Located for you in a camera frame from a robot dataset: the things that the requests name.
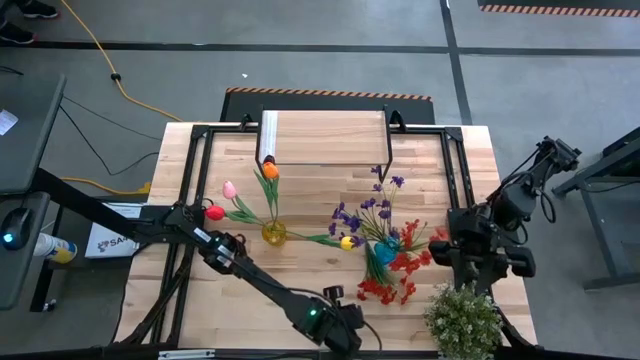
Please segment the red artificial tulip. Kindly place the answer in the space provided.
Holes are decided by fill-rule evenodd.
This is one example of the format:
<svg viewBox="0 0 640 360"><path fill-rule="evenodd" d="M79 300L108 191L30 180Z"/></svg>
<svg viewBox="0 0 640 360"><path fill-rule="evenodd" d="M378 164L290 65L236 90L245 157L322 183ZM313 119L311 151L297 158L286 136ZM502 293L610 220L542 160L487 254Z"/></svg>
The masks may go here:
<svg viewBox="0 0 640 360"><path fill-rule="evenodd" d="M218 205L211 205L204 210L205 216L212 221L220 221L223 218L227 218L234 222L241 222L246 224L268 226L267 221L263 221L258 218L248 207L237 205L236 210L225 210Z"/></svg>

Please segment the green bush with white blossoms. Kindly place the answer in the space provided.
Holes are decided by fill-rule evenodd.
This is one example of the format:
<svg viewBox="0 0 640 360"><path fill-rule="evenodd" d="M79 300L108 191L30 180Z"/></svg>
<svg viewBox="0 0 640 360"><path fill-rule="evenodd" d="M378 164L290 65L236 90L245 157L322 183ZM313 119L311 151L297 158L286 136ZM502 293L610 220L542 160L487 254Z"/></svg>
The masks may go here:
<svg viewBox="0 0 640 360"><path fill-rule="evenodd" d="M476 295L474 283L456 289L435 287L423 318L439 352L447 360L493 360L502 344L503 321L489 295Z"/></svg>

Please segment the dark grey desk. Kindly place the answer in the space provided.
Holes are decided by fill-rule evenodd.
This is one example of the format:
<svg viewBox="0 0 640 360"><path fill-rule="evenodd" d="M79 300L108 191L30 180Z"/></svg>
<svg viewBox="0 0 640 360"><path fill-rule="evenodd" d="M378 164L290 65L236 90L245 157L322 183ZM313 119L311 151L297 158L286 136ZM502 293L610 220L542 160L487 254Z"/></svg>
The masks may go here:
<svg viewBox="0 0 640 360"><path fill-rule="evenodd" d="M50 196L30 189L57 116L67 79L63 75L0 78L0 111L18 123L0 136L0 225L13 209L32 211L27 244L7 250L0 243L0 311L15 307L33 258Z"/></svg>

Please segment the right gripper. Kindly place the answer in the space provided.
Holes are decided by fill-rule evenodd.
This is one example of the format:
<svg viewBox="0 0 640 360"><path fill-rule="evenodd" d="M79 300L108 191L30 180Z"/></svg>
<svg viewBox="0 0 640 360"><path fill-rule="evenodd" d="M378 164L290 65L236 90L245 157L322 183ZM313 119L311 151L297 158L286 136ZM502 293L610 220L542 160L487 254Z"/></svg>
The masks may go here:
<svg viewBox="0 0 640 360"><path fill-rule="evenodd" d="M454 246L447 241L431 241L428 250L437 265L453 269L457 289L473 287L474 280L482 272L495 277L480 280L480 293L492 295L493 285L506 277L506 271L511 269L516 276L531 278L536 274L536 263L531 251L526 247L501 246L498 251L485 251L474 254L470 249Z"/></svg>

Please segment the silver metal bracket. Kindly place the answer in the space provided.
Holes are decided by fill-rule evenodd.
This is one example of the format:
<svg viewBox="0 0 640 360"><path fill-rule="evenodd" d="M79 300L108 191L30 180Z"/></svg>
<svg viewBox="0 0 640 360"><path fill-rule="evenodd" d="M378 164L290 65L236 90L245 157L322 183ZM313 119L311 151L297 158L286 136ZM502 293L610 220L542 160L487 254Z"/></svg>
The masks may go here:
<svg viewBox="0 0 640 360"><path fill-rule="evenodd" d="M208 349L178 349L161 351L157 360L209 360L216 357L214 350Z"/></svg>

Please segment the black metal beam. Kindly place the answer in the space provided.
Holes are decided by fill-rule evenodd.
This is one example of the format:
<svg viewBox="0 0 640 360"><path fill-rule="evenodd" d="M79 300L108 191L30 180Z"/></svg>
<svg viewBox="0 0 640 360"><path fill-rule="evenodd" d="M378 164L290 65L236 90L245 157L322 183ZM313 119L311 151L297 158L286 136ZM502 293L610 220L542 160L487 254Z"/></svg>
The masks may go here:
<svg viewBox="0 0 640 360"><path fill-rule="evenodd" d="M128 239L149 243L147 237L136 232L135 224L129 219L42 168L38 168L35 171L30 189L47 193L50 199L59 206L68 208L94 223L124 235Z"/></svg>

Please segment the small red flower sprig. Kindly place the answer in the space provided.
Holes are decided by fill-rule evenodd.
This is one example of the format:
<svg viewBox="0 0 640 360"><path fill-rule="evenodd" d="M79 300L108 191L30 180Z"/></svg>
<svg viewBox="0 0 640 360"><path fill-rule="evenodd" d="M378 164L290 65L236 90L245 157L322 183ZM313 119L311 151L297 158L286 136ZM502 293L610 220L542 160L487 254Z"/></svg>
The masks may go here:
<svg viewBox="0 0 640 360"><path fill-rule="evenodd" d="M434 241L449 242L449 233L445 227L436 227L434 233L426 239L423 237L427 224L418 219L406 222L401 229L399 251L390 267L394 271L402 271L411 275L421 267L431 264L433 256L428 250L428 245Z"/></svg>

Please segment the yellow glass vase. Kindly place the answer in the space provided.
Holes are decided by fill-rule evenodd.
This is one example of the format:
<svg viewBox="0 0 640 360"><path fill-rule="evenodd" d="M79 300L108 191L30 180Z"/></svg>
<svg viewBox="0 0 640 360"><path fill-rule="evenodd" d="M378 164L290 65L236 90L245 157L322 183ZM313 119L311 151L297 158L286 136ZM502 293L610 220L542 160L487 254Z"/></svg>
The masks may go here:
<svg viewBox="0 0 640 360"><path fill-rule="evenodd" d="M262 226L262 239L272 246L282 246L287 241L286 226L280 221L270 221Z"/></svg>

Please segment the purple artificial flower bunch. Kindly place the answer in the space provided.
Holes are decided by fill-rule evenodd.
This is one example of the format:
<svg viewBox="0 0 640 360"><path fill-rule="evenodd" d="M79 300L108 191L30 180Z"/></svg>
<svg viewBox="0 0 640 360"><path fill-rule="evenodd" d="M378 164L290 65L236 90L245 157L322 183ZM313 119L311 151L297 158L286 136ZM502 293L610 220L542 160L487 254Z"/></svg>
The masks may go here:
<svg viewBox="0 0 640 360"><path fill-rule="evenodd" d="M393 202L405 183L405 178L398 175L392 176L388 182L374 183L372 190L378 198L365 199L353 211L348 211L341 202L331 216L329 235L339 240L349 236L353 239L354 247L365 243L374 247L387 237L393 237L399 243L401 229L392 224Z"/></svg>

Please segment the yellow artificial tulip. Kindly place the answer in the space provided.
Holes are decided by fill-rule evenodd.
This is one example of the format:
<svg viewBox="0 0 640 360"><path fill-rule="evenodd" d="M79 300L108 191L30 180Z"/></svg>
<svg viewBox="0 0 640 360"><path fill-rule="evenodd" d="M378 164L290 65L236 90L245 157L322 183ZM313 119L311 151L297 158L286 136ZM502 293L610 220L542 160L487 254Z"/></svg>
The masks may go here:
<svg viewBox="0 0 640 360"><path fill-rule="evenodd" d="M333 239L329 234L303 235L303 234L292 232L292 231L288 231L287 234L293 235L295 237L299 237L314 243L318 243L320 245L339 248L344 251L350 251L354 248L353 239L349 236L343 237L341 240L336 240L336 239Z"/></svg>

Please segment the pink artificial tulip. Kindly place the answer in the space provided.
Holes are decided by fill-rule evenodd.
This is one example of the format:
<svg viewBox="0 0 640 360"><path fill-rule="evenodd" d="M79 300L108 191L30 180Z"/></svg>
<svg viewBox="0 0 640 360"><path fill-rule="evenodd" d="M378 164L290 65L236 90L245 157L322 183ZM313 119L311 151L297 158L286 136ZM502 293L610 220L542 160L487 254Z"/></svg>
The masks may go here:
<svg viewBox="0 0 640 360"><path fill-rule="evenodd" d="M227 211L226 217L232 221L242 222L246 224L255 224L266 227L269 230L273 230L275 228L275 222L279 215L279 206L278 206L278 195L277 190L274 188L276 183L272 180L264 180L261 177L258 177L258 180L261 184L263 193L267 200L267 205L270 211L270 219L267 221L261 220L240 198L237 193L235 186L230 182L226 181L223 185L222 193L223 196L232 202L235 207L234 211Z"/></svg>

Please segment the blue glass vase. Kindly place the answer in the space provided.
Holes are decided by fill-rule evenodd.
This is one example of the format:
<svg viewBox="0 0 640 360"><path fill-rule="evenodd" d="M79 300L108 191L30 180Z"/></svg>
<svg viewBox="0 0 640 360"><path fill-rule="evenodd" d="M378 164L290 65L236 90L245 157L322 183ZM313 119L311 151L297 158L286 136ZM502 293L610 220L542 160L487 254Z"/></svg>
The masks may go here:
<svg viewBox="0 0 640 360"><path fill-rule="evenodd" d="M382 265L389 265L399 253L399 243L395 238L387 237L384 241L377 242L374 245L374 252L377 260Z"/></svg>

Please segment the orange artificial tulip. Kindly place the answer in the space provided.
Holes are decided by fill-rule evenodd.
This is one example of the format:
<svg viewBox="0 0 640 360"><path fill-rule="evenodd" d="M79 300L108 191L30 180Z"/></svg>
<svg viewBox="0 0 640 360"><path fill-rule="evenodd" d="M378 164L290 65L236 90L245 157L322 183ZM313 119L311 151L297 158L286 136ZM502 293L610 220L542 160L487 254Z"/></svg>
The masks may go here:
<svg viewBox="0 0 640 360"><path fill-rule="evenodd" d="M259 170L254 171L262 190L266 198L271 220L268 227L273 229L279 216L279 170L273 161L265 160L259 167Z"/></svg>

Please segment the large red flower bunch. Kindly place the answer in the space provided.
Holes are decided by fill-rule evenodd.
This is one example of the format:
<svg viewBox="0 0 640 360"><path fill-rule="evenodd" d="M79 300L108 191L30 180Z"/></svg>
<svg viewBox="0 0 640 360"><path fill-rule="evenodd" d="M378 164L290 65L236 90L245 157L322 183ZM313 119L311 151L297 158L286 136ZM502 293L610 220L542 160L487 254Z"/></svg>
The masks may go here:
<svg viewBox="0 0 640 360"><path fill-rule="evenodd" d="M366 301L377 298L383 305L398 302L404 305L415 294L417 287L411 275L421 267L417 258L406 253L397 254L386 263L374 247L365 246L365 276L357 285L357 298Z"/></svg>

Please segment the white paper sheet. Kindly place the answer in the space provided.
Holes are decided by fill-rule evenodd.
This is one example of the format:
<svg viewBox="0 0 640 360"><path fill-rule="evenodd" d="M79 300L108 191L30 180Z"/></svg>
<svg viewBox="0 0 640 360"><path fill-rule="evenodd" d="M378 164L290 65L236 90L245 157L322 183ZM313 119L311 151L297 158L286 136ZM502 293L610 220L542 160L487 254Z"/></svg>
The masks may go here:
<svg viewBox="0 0 640 360"><path fill-rule="evenodd" d="M16 115L12 114L8 110L0 111L0 136L4 136L9 132L17 123L19 119Z"/></svg>

